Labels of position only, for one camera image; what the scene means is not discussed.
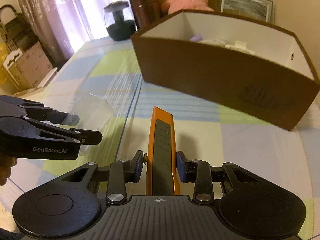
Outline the person's hand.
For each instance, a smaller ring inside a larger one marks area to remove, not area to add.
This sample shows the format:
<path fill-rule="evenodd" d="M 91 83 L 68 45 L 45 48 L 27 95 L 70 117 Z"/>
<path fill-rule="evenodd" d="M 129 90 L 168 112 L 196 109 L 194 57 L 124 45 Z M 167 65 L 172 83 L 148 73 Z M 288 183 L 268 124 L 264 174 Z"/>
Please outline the person's hand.
<path fill-rule="evenodd" d="M 4 153 L 0 154 L 0 185 L 6 184 L 7 179 L 11 176 L 11 168 L 17 164 L 17 158 L 10 157 Z"/>

